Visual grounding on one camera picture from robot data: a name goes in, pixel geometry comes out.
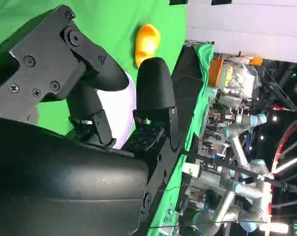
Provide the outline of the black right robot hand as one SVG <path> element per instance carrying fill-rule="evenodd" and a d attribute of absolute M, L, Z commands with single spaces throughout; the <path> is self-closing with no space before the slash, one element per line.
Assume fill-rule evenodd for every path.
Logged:
<path fill-rule="evenodd" d="M 132 236 L 178 159 L 170 71 L 146 59 L 136 128 L 121 149 L 98 90 L 121 91 L 119 64 L 60 5 L 0 44 L 0 236 Z"/>

